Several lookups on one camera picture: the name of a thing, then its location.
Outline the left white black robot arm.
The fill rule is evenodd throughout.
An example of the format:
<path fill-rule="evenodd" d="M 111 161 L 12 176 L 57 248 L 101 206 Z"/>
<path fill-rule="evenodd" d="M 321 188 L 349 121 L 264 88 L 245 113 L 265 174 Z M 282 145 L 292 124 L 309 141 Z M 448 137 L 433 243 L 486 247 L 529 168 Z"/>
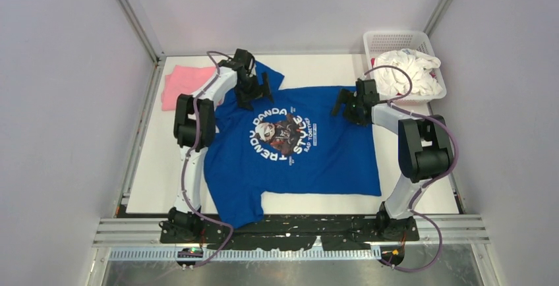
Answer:
<path fill-rule="evenodd" d="M 252 102 L 272 100 L 268 75 L 256 74 L 256 59 L 245 49 L 226 55 L 212 77 L 192 94 L 181 94 L 176 101 L 173 135 L 181 151 L 181 177 L 175 203 L 160 222 L 162 243 L 200 242 L 207 223 L 223 223 L 202 215 L 200 188 L 204 158 L 216 136 L 215 110 L 228 92 L 233 92 L 237 106 L 253 109 Z"/>

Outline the blue printed t shirt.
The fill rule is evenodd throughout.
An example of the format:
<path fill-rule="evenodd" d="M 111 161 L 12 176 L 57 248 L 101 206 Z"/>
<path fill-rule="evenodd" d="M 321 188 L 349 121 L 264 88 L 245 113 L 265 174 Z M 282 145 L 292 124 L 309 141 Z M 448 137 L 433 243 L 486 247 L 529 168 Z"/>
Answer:
<path fill-rule="evenodd" d="M 272 97 L 249 110 L 229 91 L 216 109 L 216 134 L 204 158 L 204 177 L 221 220 L 234 228 L 263 218 L 262 194 L 380 196 L 373 132 L 331 114 L 338 86 L 283 89 L 268 76 Z"/>

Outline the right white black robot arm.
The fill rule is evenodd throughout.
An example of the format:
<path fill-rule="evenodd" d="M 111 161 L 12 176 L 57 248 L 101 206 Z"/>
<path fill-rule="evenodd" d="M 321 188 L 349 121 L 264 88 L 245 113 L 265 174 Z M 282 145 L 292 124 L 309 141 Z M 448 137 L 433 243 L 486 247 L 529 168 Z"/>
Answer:
<path fill-rule="evenodd" d="M 401 175 L 376 213 L 374 232 L 395 239 L 410 228 L 415 206 L 424 191 L 450 170 L 455 155 L 441 116 L 424 116 L 382 101 L 374 80 L 357 80 L 355 90 L 342 88 L 331 111 L 349 122 L 376 125 L 397 135 L 397 159 Z"/>

